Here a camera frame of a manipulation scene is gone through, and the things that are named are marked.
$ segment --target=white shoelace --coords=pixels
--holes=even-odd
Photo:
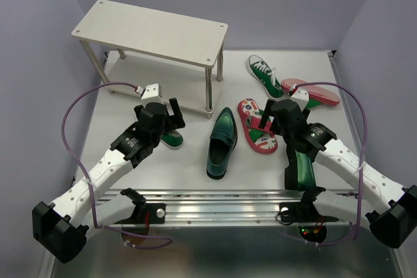
[[[262,61],[259,61],[258,63],[255,63],[253,65],[254,68],[256,68],[257,70],[259,70],[260,72],[266,74],[267,76],[270,76],[271,78],[271,83],[273,84],[273,86],[275,86],[275,82],[276,82],[276,77],[274,75],[275,72],[275,68],[269,68],[269,66],[267,66],[265,63],[263,63]]]

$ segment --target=green sneaker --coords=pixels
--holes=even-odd
[[[173,130],[169,134],[163,135],[161,141],[171,149],[179,149],[184,143],[184,138],[179,132]]]
[[[249,57],[248,71],[262,84],[269,98],[277,100],[284,95],[280,82],[275,78],[270,67],[257,55]]]

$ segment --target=black bracket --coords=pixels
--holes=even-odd
[[[166,212],[167,205],[165,203],[146,203],[146,198],[132,188],[122,190],[121,194],[129,197],[136,207],[132,216],[116,224],[149,225],[165,223],[165,214],[162,217],[157,215],[158,210]]]
[[[316,223],[321,215],[315,209],[313,203],[303,202],[283,202],[280,208],[287,208],[285,215],[281,214],[281,221],[285,224],[289,223]],[[325,216],[324,222],[339,221],[332,216]]]

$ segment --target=flip-flop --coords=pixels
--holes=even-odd
[[[303,83],[306,83],[306,82],[301,79],[287,78],[281,82],[281,86],[284,91],[289,92],[289,89],[292,86],[303,84]],[[319,105],[320,103],[332,105],[332,106],[338,105],[340,103],[340,98],[337,94],[335,94],[334,92],[331,92],[330,90],[324,89],[320,86],[311,85],[311,86],[303,86],[301,88],[306,89],[308,91],[309,97],[311,99],[310,101],[312,101],[311,103],[309,102],[308,108],[315,107],[316,105]]]
[[[263,154],[275,152],[278,142],[274,134],[269,131],[271,122],[270,120],[267,122],[264,130],[259,129],[258,125],[263,112],[259,110],[255,100],[251,98],[242,100],[237,106],[237,111],[249,146]]]

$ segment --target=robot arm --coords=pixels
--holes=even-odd
[[[48,205],[40,202],[32,211],[34,238],[63,263],[72,260],[83,249],[87,238],[97,233],[92,227],[89,184],[93,187],[94,199],[98,200],[116,181],[152,154],[163,134],[185,127],[177,100],[169,100],[174,112],[169,115],[157,84],[147,86],[141,99],[146,106],[135,107],[137,122],[112,142],[103,158],[90,170],[91,180],[80,180]],[[135,208],[141,208],[140,195],[133,190],[124,191],[97,209],[99,225],[129,218]]]
[[[358,157],[326,126],[307,123],[309,111],[302,111],[299,106],[301,104],[303,107],[306,103],[306,95],[307,92],[298,89],[289,100],[269,100],[259,127],[264,128],[268,117],[274,117],[271,131],[281,135],[299,153],[306,154],[357,188]],[[417,226],[417,187],[404,188],[368,164],[364,165],[363,173],[365,200],[362,201],[361,224],[369,228],[382,243],[397,248]],[[356,222],[358,202],[355,199],[316,188],[306,191],[301,201],[311,204],[304,207],[316,214]]]

